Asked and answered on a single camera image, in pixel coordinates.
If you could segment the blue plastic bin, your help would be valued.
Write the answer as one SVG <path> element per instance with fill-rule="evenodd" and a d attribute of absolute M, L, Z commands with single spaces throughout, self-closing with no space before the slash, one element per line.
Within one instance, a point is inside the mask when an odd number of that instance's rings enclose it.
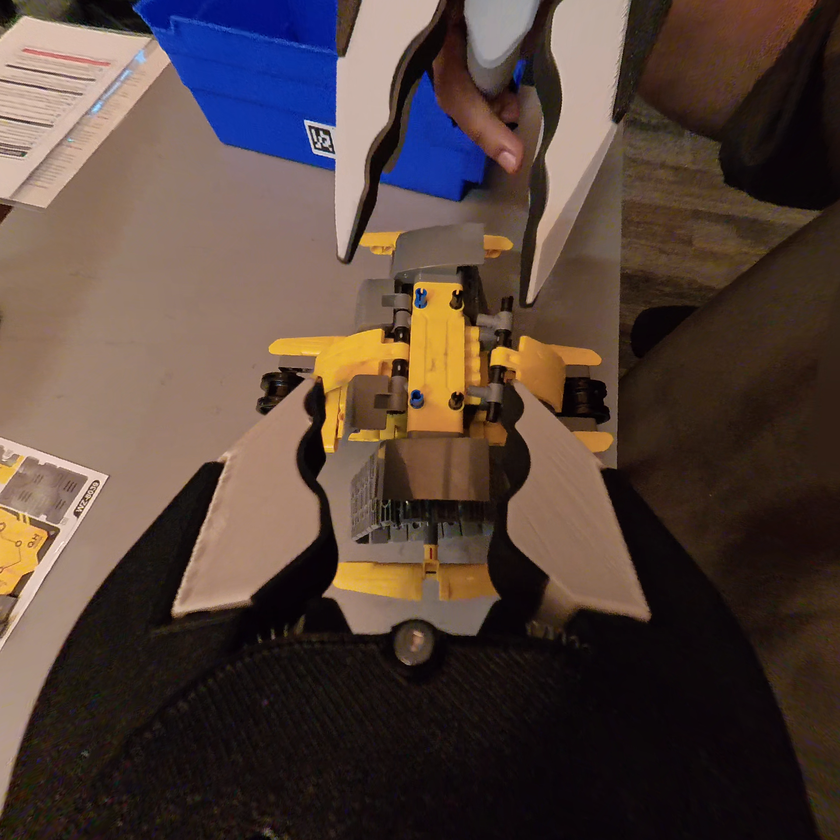
<path fill-rule="evenodd" d="M 333 170 L 335 1 L 143 1 L 135 10 L 223 143 Z M 424 74 L 381 182 L 459 201 L 489 164 Z"/>

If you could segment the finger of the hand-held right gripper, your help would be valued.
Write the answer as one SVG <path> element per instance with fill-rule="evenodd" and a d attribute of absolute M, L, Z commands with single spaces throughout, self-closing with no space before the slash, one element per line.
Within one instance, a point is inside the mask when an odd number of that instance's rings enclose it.
<path fill-rule="evenodd" d="M 554 5 L 533 61 L 542 128 L 530 171 L 520 304 L 529 307 L 570 236 L 616 134 L 628 1 Z"/>
<path fill-rule="evenodd" d="M 446 1 L 339 1 L 334 218 L 350 263 L 397 153 L 412 91 L 445 39 Z"/>

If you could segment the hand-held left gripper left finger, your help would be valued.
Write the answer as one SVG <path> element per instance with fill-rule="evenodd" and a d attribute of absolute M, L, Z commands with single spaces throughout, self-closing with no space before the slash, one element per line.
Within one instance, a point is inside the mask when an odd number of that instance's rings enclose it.
<path fill-rule="evenodd" d="M 226 453 L 173 618 L 248 606 L 295 617 L 326 592 L 339 552 L 319 484 L 325 415 L 321 382 L 305 382 Z"/>

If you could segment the person's right hand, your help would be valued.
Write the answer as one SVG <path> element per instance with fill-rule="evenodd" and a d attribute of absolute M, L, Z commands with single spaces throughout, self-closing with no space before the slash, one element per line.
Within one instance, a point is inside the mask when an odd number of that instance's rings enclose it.
<path fill-rule="evenodd" d="M 461 22 L 450 23 L 432 74 L 439 107 L 505 172 L 518 173 L 524 146 L 511 128 L 520 117 L 517 94 L 507 89 L 487 98 L 478 89 L 468 72 Z"/>

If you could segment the white printed instruction sheet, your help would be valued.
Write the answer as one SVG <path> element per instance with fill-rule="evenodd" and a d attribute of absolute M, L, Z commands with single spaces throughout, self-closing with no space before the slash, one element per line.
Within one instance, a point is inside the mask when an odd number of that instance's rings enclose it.
<path fill-rule="evenodd" d="M 21 17 L 1 39 L 1 200 L 47 207 L 170 64 L 153 37 Z"/>

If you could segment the black mesh office chair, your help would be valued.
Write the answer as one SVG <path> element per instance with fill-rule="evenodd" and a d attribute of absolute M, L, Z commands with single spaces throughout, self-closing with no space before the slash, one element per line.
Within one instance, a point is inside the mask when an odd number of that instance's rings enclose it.
<path fill-rule="evenodd" d="M 631 351 L 635 357 L 642 359 L 697 310 L 697 306 L 679 305 L 651 307 L 641 311 L 629 334 Z"/>

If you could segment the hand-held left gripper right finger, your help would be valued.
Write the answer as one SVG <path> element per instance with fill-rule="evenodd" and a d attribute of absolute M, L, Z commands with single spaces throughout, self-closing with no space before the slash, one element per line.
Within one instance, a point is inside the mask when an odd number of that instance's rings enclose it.
<path fill-rule="evenodd" d="M 558 632 L 581 610 L 650 619 L 602 464 L 522 384 L 502 407 L 507 442 L 490 579 L 516 623 Z"/>

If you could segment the yellow grey toy brick vehicle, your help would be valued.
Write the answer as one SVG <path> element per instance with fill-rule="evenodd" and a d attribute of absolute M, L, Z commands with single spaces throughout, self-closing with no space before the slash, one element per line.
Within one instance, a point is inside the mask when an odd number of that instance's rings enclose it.
<path fill-rule="evenodd" d="M 526 335 L 512 346 L 513 297 L 488 310 L 479 267 L 511 241 L 484 230 L 364 234 L 364 248 L 391 257 L 391 274 L 362 285 L 354 331 L 269 347 L 278 367 L 261 379 L 260 414 L 319 378 L 324 451 L 344 439 L 376 446 L 351 481 L 352 540 L 423 544 L 418 562 L 339 563 L 337 589 L 414 601 L 428 582 L 442 601 L 496 593 L 486 561 L 444 562 L 438 545 L 492 532 L 508 486 L 501 466 L 507 384 L 527 386 L 592 453 L 613 443 L 600 429 L 610 418 L 606 386 L 591 377 L 601 356 Z"/>

